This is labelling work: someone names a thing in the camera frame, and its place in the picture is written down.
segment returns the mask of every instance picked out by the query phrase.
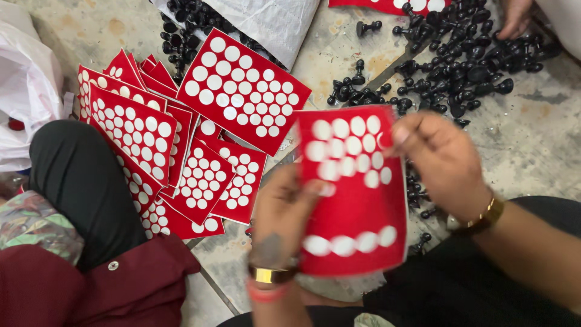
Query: hand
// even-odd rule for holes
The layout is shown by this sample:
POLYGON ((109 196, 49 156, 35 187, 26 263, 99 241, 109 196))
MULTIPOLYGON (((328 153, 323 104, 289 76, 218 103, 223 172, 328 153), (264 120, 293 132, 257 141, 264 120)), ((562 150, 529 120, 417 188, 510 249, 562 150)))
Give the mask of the hand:
POLYGON ((503 0, 504 27, 497 36, 499 40, 516 39, 525 32, 530 23, 529 10, 533 0, 503 0))
POLYGON ((492 192, 468 134, 430 113, 411 113, 392 126, 394 147, 384 155, 414 162, 432 201, 461 222, 478 219, 492 192))
POLYGON ((279 168, 260 190, 254 211, 250 263, 284 269, 299 251, 304 228, 327 185, 311 180, 299 186, 296 165, 279 168))

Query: red string bracelet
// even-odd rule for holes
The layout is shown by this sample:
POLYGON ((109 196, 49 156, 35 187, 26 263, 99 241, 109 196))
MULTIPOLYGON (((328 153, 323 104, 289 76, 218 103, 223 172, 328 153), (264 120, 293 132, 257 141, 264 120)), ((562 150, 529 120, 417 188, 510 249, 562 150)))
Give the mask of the red string bracelet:
POLYGON ((250 278, 246 280, 246 289, 248 290, 248 295, 250 299, 259 303, 270 303, 274 302, 284 295, 287 294, 288 290, 291 288, 291 283, 287 282, 278 285, 278 287, 272 290, 261 290, 256 287, 257 281, 251 280, 250 278))

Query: shirt button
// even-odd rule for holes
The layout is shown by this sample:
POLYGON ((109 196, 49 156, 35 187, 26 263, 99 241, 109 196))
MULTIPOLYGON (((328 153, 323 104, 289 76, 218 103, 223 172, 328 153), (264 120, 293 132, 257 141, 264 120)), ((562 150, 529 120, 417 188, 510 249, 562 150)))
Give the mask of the shirt button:
POLYGON ((119 262, 113 261, 109 264, 110 271, 117 270, 117 268, 119 268, 119 262))

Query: maroon shirt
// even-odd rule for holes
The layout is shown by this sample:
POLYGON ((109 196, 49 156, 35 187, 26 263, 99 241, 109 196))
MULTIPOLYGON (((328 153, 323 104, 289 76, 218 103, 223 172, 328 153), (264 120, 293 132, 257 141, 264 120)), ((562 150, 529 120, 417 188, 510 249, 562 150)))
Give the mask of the maroon shirt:
POLYGON ((179 326, 185 276, 200 265, 159 235, 84 275, 38 246, 0 251, 0 326, 179 326))

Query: black pants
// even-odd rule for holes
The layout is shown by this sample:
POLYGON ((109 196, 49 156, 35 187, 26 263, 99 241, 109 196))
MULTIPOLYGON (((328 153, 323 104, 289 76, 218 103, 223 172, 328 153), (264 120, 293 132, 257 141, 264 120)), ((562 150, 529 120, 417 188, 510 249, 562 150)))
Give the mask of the black pants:
POLYGON ((44 196, 85 240, 77 264, 90 270, 147 241, 123 172, 94 127, 43 126, 30 145, 30 190, 44 196))
MULTIPOLYGON (((581 237, 581 203, 554 197, 512 201, 581 237)), ((356 316, 369 312, 396 327, 581 326, 579 316, 509 279, 470 238, 450 237, 384 276, 387 284, 364 296, 363 308, 307 307, 313 325, 351 327, 356 316)), ((252 326, 252 317, 243 314, 220 326, 252 326)))

